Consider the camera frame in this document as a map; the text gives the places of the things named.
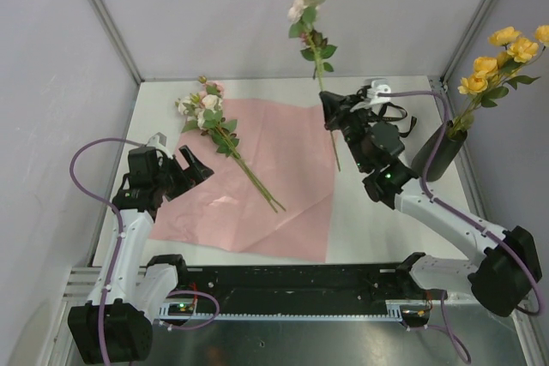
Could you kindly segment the white rose stem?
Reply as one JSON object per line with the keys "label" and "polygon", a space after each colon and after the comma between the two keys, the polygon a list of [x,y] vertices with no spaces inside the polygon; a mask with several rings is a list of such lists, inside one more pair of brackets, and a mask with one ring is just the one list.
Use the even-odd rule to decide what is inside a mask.
{"label": "white rose stem", "polygon": [[233,159],[250,179],[269,206],[278,213],[286,208],[275,199],[256,173],[246,164],[238,150],[240,139],[237,134],[238,120],[228,119],[224,111],[224,99],[219,92],[192,93],[189,97],[175,101],[178,112],[185,117],[182,132],[199,131],[216,146],[216,152]]}

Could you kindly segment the black gold-lettered ribbon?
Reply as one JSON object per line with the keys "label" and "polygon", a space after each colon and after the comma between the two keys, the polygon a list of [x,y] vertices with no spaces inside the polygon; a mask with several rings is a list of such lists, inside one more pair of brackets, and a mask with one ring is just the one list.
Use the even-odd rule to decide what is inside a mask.
{"label": "black gold-lettered ribbon", "polygon": [[[398,112],[398,114],[396,116],[388,115],[387,114],[388,109],[394,109]],[[418,122],[418,119],[416,117],[408,115],[408,112],[405,108],[390,102],[382,104],[378,112],[373,112],[371,114],[371,118],[375,122],[386,122],[386,123],[399,123],[399,122],[403,122],[408,118],[410,120],[409,127],[406,131],[399,133],[401,138],[409,137],[409,135],[412,133],[412,131],[414,130]]]}

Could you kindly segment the pink wrapping paper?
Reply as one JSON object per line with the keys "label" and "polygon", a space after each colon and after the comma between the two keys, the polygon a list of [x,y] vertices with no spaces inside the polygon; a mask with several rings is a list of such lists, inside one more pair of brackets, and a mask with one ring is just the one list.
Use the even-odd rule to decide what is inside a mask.
{"label": "pink wrapping paper", "polygon": [[164,203],[150,237],[306,261],[326,260],[335,161],[321,106],[229,99],[238,151],[283,209],[275,212],[233,160],[197,131],[180,133],[214,175]]}

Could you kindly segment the pink rose stem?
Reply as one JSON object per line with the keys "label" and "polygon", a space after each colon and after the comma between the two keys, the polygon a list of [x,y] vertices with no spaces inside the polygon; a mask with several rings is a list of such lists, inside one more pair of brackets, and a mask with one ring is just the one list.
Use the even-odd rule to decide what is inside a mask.
{"label": "pink rose stem", "polygon": [[325,91],[323,78],[333,73],[334,68],[328,60],[335,54],[337,47],[329,42],[316,28],[321,6],[327,0],[293,0],[287,12],[290,21],[289,39],[299,39],[302,43],[301,57],[313,64],[312,79],[317,82],[319,91]]}

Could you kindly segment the yellow flower bunch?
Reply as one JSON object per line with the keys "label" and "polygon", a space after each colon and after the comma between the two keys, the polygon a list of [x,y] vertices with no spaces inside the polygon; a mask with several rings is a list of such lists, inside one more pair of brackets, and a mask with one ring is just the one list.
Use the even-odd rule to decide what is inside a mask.
{"label": "yellow flower bunch", "polygon": [[461,78],[458,92],[468,98],[468,104],[446,129],[451,139],[466,136],[473,125],[474,112],[479,108],[494,108],[511,89],[537,81],[535,77],[523,75],[521,70],[537,62],[548,50],[548,26],[537,27],[532,39],[514,27],[505,27],[490,35],[488,43],[497,47],[499,53],[495,57],[477,57],[471,75]]}

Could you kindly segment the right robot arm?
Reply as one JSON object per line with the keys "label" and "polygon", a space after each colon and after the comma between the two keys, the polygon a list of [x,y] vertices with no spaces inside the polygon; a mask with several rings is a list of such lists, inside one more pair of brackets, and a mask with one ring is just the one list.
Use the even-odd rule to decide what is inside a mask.
{"label": "right robot arm", "polygon": [[399,159],[404,150],[398,128],[376,119],[372,106],[390,102],[386,85],[365,87],[356,94],[321,91],[324,127],[339,130],[374,202],[418,220],[452,243],[464,259],[421,255],[398,273],[395,287],[405,298],[437,289],[468,294],[494,315],[506,317],[533,293],[541,315],[545,302],[538,283],[542,277],[533,236],[520,226],[512,230],[451,206],[426,184],[426,176]]}

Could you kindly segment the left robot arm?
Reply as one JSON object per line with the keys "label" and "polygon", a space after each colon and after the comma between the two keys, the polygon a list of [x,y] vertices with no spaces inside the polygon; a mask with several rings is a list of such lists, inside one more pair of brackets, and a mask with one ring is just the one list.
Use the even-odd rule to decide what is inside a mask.
{"label": "left robot arm", "polygon": [[145,360],[152,347],[153,324],[166,298],[190,286],[181,255],[157,255],[138,276],[142,251],[164,201],[172,201],[213,175],[187,146],[187,162],[160,143],[128,153],[128,171],[108,201],[115,215],[111,241],[99,277],[86,302],[71,308],[68,326],[87,365]]}

